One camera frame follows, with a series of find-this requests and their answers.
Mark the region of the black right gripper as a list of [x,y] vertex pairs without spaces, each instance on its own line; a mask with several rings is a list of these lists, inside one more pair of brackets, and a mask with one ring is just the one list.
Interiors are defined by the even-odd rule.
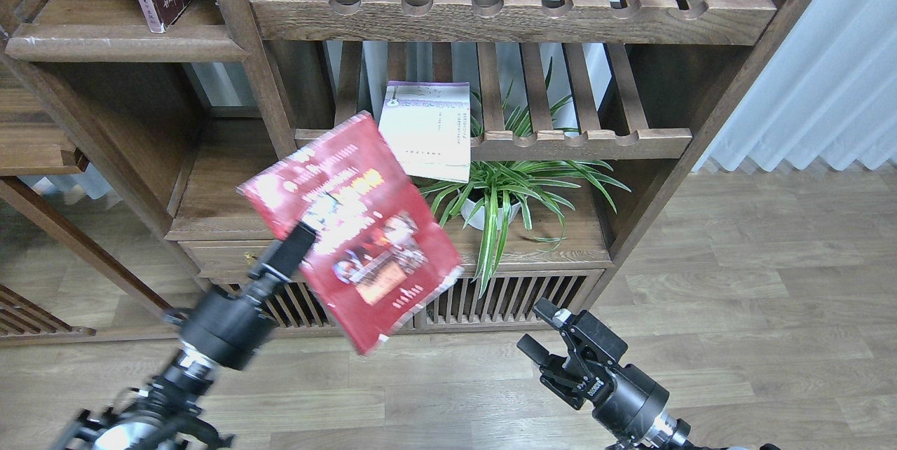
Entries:
[[579,411],[586,401],[591,415],[619,446],[667,446],[669,391],[638,367],[619,367],[628,345],[589,311],[573,315],[541,298],[535,314],[561,333],[569,357],[552,355],[531,335],[516,347],[540,367],[540,380],[555,395]]

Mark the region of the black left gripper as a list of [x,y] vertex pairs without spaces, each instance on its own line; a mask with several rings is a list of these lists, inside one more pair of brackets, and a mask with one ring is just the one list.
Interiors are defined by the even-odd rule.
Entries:
[[274,240],[250,268],[253,283],[241,294],[211,287],[196,308],[170,308],[167,322],[180,328],[182,354],[209,364],[243,370],[278,325],[263,313],[269,298],[291,281],[317,232],[304,222],[284,240]]

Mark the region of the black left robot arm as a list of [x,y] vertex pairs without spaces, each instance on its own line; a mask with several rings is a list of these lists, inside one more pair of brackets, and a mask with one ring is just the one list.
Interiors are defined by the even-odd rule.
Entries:
[[176,308],[166,321],[179,326],[182,346],[163,372],[137,389],[131,405],[109,406],[99,418],[82,411],[54,441],[55,449],[186,449],[192,436],[207,449],[228,448],[233,436],[221,436],[200,418],[198,399],[214,383],[220,368],[241,370],[276,327],[263,312],[295,274],[317,238],[300,223],[284,240],[275,240],[247,274],[251,284],[240,294],[212,287],[196,308]]

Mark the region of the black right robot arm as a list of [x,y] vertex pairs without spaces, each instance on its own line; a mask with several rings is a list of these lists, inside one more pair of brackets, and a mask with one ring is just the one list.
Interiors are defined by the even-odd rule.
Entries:
[[538,364],[541,383],[579,411],[593,403],[592,416],[616,438],[612,449],[695,449],[691,427],[666,411],[669,391],[633,364],[622,366],[628,345],[589,311],[573,315],[547,298],[535,314],[560,332],[569,357],[551,354],[526,334],[518,349]]

